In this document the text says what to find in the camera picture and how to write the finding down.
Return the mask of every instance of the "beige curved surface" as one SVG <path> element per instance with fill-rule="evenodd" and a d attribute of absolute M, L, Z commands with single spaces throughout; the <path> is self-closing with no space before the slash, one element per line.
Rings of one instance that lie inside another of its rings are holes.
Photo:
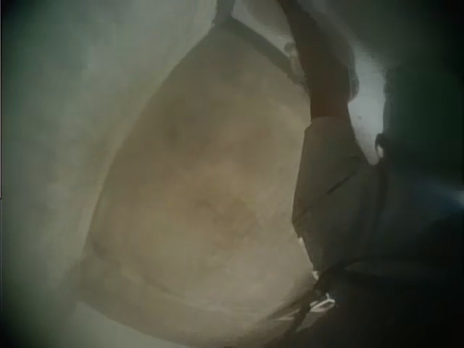
<path fill-rule="evenodd" d="M 307 285 L 291 206 L 306 96 L 247 40 L 214 29 L 165 81 L 107 176 L 84 300 L 200 347 L 256 339 Z"/>

